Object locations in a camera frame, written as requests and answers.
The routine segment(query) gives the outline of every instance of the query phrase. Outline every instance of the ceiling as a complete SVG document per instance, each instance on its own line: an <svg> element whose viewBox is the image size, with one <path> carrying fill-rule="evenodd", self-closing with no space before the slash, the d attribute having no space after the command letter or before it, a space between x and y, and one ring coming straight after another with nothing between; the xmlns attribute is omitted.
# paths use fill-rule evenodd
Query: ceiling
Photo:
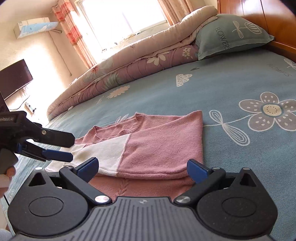
<svg viewBox="0 0 296 241"><path fill-rule="evenodd" d="M0 5L0 23L48 16L57 0L6 0Z"/></svg>

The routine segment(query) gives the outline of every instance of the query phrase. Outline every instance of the blue bedsheet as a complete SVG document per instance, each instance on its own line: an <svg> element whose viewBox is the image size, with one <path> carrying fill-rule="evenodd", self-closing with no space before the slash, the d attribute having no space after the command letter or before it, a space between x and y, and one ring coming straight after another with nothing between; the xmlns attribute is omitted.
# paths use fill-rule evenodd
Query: blue bedsheet
<svg viewBox="0 0 296 241"><path fill-rule="evenodd" d="M176 66L114 88L50 122L48 128L81 137L135 112L186 115L202 110L207 166L229 172L250 167L278 208L275 240L296 233L296 67L263 49L224 54ZM8 192L11 200L37 166L21 157Z"/></svg>

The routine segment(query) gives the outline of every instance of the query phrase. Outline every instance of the pink sweater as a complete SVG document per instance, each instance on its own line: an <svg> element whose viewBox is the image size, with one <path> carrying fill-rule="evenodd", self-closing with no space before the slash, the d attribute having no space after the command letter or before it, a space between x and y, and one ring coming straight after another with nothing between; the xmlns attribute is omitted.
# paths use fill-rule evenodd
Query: pink sweater
<svg viewBox="0 0 296 241"><path fill-rule="evenodd" d="M170 196L188 190L193 181L186 163L202 162L202 112L186 116L136 113L106 127L94 126L75 141L70 163L77 166L97 157L100 168L90 184L111 196ZM47 171L69 163L52 161Z"/></svg>

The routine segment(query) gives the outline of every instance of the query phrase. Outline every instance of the blue gripper pad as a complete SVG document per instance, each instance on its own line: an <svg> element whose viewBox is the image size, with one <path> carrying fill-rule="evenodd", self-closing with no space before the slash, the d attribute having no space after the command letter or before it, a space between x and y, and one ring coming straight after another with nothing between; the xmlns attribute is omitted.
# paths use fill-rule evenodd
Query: blue gripper pad
<svg viewBox="0 0 296 241"><path fill-rule="evenodd" d="M75 167L73 172L85 182L89 182L99 170L99 161L95 157L91 157L84 163Z"/></svg>
<svg viewBox="0 0 296 241"><path fill-rule="evenodd" d="M73 155L70 152L56 151L56 150L44 150L42 155L49 160L71 162Z"/></svg>
<svg viewBox="0 0 296 241"><path fill-rule="evenodd" d="M194 159L187 161L187 173L196 182L205 180L213 171Z"/></svg>

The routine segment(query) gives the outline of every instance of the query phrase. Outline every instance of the dragonfly print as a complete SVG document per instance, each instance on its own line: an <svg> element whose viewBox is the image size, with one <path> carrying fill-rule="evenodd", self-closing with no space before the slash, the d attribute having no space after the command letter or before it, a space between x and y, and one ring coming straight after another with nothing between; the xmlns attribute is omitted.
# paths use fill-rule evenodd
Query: dragonfly print
<svg viewBox="0 0 296 241"><path fill-rule="evenodd" d="M220 111L217 111L217 110L210 110L209 112L209 115L210 115L210 118L217 122L218 124L214 124L214 125L205 125L205 126L222 126L222 129L225 131L225 133L238 145L240 146L247 146L250 144L250 138L249 136L244 132L242 131L241 129L239 128L236 128L234 126L231 126L231 125L228 125L230 123L233 123L233 122L236 122L236 121L240 121L240 120L243 120L251 115L247 115L243 118L240 118L238 120L234 120L234 121L231 121L231 122L227 122L227 123L224 123L223 122L223 117L221 115L221 112Z"/></svg>
<svg viewBox="0 0 296 241"><path fill-rule="evenodd" d="M245 27L239 27L239 23L237 21L233 21L233 24L236 27L236 29L233 30L233 32L234 31L237 31L237 33L239 34L239 37L241 39L244 38L244 35L243 35L242 31L240 30L242 28L247 28L247 29L249 29L254 34L260 34L260 33L262 33L261 29L257 25L255 25L255 24L253 24L251 22L245 22L244 23Z"/></svg>
<svg viewBox="0 0 296 241"><path fill-rule="evenodd" d="M296 66L295 66L296 64L293 64L291 60L285 58L284 61L290 65L287 68L292 67L293 69L296 69Z"/></svg>

